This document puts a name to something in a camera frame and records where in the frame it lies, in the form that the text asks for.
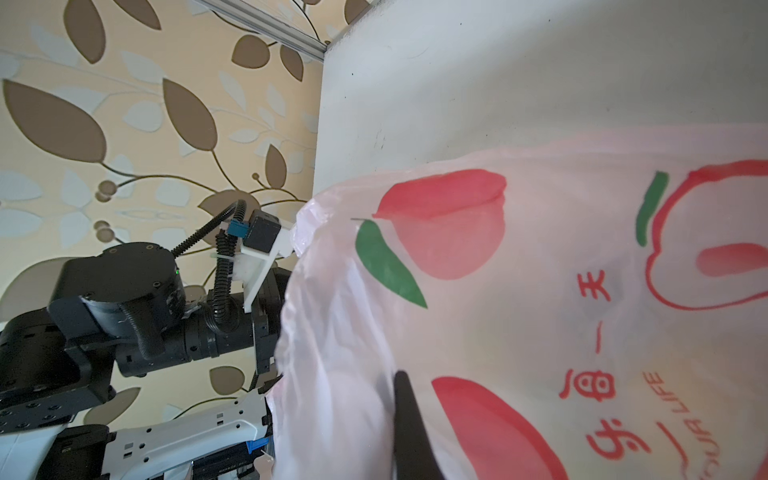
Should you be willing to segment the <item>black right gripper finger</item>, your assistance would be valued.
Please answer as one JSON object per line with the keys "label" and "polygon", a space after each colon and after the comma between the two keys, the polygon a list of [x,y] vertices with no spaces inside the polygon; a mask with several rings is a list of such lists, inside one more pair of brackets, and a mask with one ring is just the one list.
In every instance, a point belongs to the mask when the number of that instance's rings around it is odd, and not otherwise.
{"label": "black right gripper finger", "polygon": [[397,480],[444,480],[434,456],[410,378],[399,370],[395,395],[394,465]]}

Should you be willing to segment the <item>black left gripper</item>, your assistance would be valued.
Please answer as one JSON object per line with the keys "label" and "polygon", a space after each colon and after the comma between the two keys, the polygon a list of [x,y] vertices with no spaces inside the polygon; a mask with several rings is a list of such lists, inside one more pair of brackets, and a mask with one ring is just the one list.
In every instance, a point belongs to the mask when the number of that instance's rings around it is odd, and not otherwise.
{"label": "black left gripper", "polygon": [[121,374],[141,377],[157,370],[244,349],[252,350],[255,355],[255,375],[267,373],[281,331],[280,313],[290,275],[287,269],[272,268],[249,313],[243,310],[244,295],[231,295],[229,313],[236,326],[228,333],[211,330],[212,309],[202,304],[179,324],[161,334],[164,342],[162,355],[147,360],[136,345],[118,346],[116,362]]}

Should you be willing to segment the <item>pink plastic bag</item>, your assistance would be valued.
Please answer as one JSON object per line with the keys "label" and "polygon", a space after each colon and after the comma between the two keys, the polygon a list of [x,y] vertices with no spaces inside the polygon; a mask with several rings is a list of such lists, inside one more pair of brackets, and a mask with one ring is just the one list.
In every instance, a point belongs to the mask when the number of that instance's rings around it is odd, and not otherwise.
{"label": "pink plastic bag", "polygon": [[767,475],[767,128],[380,172],[296,216],[277,479],[393,479],[395,376],[447,479]]}

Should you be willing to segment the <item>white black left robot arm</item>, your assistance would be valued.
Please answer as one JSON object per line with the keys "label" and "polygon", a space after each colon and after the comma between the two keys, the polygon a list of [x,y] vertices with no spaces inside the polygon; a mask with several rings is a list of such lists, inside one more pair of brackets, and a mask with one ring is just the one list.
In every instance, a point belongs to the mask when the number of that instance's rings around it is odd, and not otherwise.
{"label": "white black left robot arm", "polygon": [[268,373],[280,334],[290,227],[236,201],[203,227],[216,236],[213,288],[186,297],[173,249],[131,242],[64,264],[47,306],[1,333],[1,475],[5,479],[160,479],[187,467],[213,478],[265,460],[267,386],[156,425],[113,431],[75,416],[116,396],[126,377],[249,349]]}

